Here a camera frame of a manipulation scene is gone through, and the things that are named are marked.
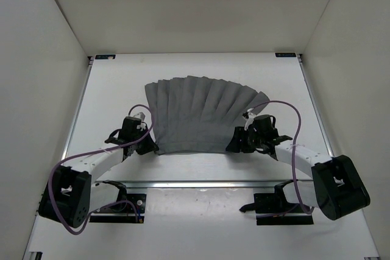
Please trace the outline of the grey pleated skirt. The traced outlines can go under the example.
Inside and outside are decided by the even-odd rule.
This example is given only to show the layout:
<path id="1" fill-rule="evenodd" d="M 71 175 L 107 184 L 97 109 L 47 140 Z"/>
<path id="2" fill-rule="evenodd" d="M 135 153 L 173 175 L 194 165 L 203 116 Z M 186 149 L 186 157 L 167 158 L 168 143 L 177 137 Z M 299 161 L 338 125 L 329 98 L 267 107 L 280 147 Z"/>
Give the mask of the grey pleated skirt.
<path id="1" fill-rule="evenodd" d="M 175 77 L 144 87 L 154 117 L 158 154 L 224 153 L 243 113 L 261 112 L 269 97 L 262 91 L 223 79 Z"/>

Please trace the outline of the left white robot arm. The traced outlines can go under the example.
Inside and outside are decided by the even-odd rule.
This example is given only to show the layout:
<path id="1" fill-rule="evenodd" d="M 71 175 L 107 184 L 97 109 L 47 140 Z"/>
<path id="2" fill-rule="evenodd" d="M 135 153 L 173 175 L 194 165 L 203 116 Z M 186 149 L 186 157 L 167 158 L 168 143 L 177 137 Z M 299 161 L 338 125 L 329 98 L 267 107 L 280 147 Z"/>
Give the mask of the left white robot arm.
<path id="1" fill-rule="evenodd" d="M 127 199 L 124 184 L 99 179 L 133 153 L 144 155 L 158 150 L 144 118 L 142 112 L 126 116 L 122 127 L 105 140 L 107 149 L 76 156 L 56 167 L 42 195 L 38 214 L 75 230 L 100 209 L 112 208 L 119 212 L 134 207 Z"/>

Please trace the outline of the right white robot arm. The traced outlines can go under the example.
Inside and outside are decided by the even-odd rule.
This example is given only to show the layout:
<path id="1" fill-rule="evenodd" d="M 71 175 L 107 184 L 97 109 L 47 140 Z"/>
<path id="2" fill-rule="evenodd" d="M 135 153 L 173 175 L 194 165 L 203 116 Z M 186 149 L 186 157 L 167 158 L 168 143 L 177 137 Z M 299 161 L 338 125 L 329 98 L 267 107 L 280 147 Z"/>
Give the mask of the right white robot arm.
<path id="1" fill-rule="evenodd" d="M 308 181 L 292 177 L 274 186 L 277 213 L 287 213 L 293 206 L 318 208 L 328 219 L 337 220 L 370 205 L 368 191 L 349 157 L 323 155 L 295 144 L 292 137 L 279 135 L 272 115 L 246 113 L 244 117 L 246 124 L 235 128 L 227 152 L 269 155 L 310 177 Z"/>

